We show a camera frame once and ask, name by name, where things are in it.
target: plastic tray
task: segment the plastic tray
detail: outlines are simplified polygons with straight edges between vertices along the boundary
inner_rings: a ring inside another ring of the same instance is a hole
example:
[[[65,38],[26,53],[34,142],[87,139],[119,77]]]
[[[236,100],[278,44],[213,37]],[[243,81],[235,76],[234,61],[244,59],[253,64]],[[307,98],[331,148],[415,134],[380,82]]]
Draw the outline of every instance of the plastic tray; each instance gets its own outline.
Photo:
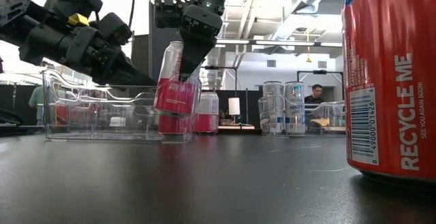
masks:
[[[46,137],[74,140],[193,139],[195,114],[161,114],[156,87],[78,85],[44,72]]]
[[[260,127],[263,135],[290,136],[286,133],[284,103],[286,103],[285,98],[281,95],[262,97],[258,100]],[[343,101],[305,104],[304,117],[304,135],[345,135],[345,104]]]

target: black robotic arm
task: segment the black robotic arm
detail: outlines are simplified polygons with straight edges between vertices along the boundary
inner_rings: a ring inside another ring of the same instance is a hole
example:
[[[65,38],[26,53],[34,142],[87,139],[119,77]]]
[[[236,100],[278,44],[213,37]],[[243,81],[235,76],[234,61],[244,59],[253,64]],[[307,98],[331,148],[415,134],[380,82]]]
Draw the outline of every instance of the black robotic arm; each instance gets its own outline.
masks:
[[[181,73],[191,74],[215,47],[225,0],[155,0],[155,22],[177,28],[183,41]]]
[[[20,59],[39,65],[44,57],[90,75],[98,84],[154,85],[137,71],[121,50],[131,37],[129,27],[100,11],[100,0],[0,0],[0,39],[19,47]]]

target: soda can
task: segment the soda can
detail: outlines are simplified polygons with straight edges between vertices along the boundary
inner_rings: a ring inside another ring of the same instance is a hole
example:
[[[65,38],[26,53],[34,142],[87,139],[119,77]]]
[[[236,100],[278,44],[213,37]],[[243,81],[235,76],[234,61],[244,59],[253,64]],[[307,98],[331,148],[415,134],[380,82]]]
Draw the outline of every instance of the soda can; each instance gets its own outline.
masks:
[[[285,83],[285,126],[288,135],[306,133],[305,87],[302,82]]]
[[[162,114],[159,115],[159,133],[164,139],[190,140],[193,136],[193,122],[196,114],[184,118]]]
[[[422,7],[433,3],[346,0],[343,8],[348,163],[419,191],[436,183],[436,8]]]
[[[200,96],[200,66],[181,82],[182,42],[171,42],[165,49],[161,72],[157,83],[155,109],[166,114],[191,115],[195,111],[194,103]]]
[[[270,133],[281,133],[285,128],[283,122],[283,85],[278,81],[265,82],[262,87],[263,97],[267,99]]]
[[[195,131],[198,133],[217,133],[219,122],[219,98],[214,92],[202,93],[198,104]]]

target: red can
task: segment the red can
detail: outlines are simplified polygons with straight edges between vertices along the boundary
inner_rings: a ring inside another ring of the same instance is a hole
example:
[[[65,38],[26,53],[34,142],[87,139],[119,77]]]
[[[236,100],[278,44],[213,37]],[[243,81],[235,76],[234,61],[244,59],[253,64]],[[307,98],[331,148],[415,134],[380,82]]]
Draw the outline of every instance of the red can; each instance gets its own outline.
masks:
[[[162,135],[172,135],[183,137],[184,140],[190,140],[193,133],[193,122],[195,114],[186,116],[184,118],[160,115],[159,116],[159,132]]]
[[[182,42],[171,42],[165,50],[155,98],[155,108],[161,112],[193,114],[200,96],[200,67],[186,82],[179,81],[182,51]]]
[[[198,104],[195,131],[217,133],[219,122],[219,98],[215,92],[202,93]]]
[[[348,163],[436,180],[436,0],[345,0]]]

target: person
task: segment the person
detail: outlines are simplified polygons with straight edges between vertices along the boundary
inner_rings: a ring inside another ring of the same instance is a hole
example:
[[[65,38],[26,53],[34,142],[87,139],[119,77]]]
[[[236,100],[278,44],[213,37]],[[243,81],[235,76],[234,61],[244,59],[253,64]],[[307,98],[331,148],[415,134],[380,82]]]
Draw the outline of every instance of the person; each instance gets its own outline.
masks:
[[[3,73],[3,59],[0,57],[0,74]]]
[[[29,106],[31,108],[36,108],[36,119],[38,126],[43,125],[42,123],[42,108],[44,106],[44,87],[38,86],[33,92],[32,96],[30,96]]]
[[[324,100],[321,98],[322,86],[315,84],[312,86],[312,95],[305,97],[305,104],[320,104]]]

